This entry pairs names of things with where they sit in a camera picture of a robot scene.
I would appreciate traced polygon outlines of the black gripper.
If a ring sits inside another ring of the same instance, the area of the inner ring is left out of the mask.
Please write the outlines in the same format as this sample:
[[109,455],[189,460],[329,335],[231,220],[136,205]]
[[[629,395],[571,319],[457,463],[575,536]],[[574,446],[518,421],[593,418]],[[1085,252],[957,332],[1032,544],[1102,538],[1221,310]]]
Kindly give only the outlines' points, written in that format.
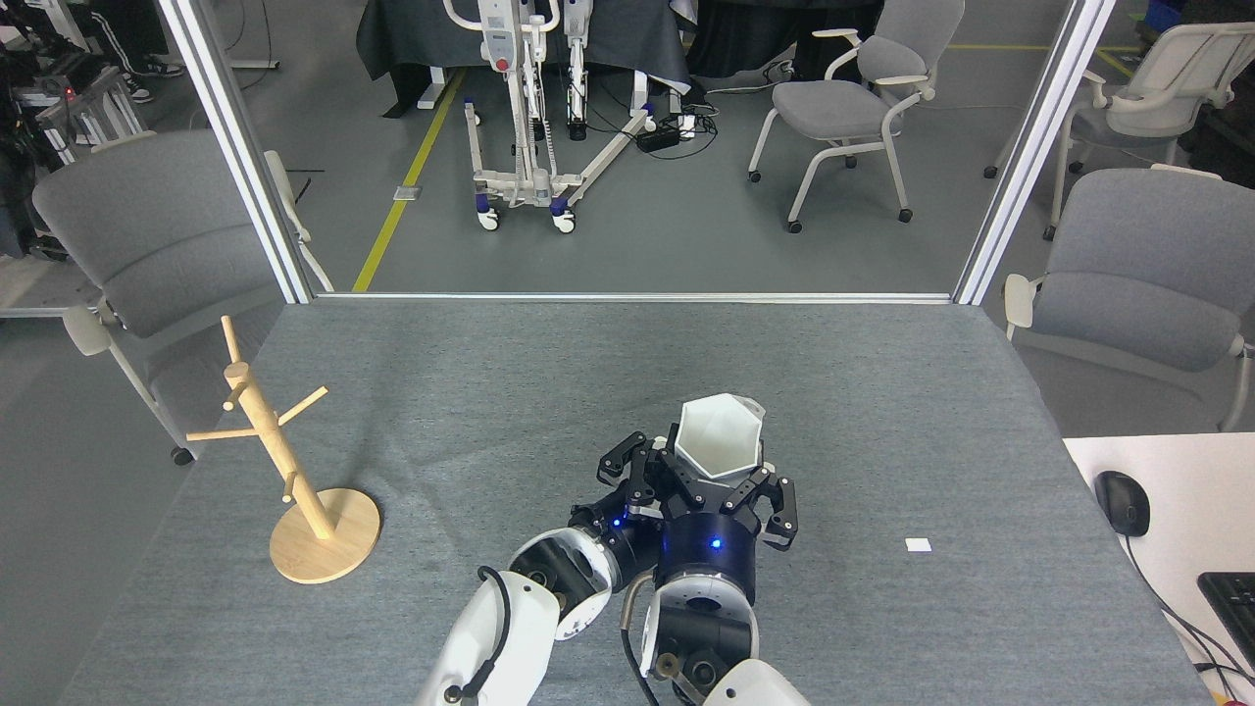
[[[661,523],[656,584],[681,573],[722,574],[754,602],[757,537],[764,535],[776,551],[789,551],[798,533],[796,482],[773,468],[757,468],[725,497],[720,482],[654,446],[645,451],[644,482],[664,517],[671,517]],[[771,500],[772,514],[761,522],[754,507],[762,497]],[[723,499],[724,514],[718,510]]]
[[643,572],[653,572],[661,554],[661,523],[628,510],[640,510],[655,499],[648,482],[653,439],[643,431],[628,436],[601,456],[597,479],[612,492],[597,502],[571,507],[569,527],[592,535],[607,558],[614,588],[625,588]]

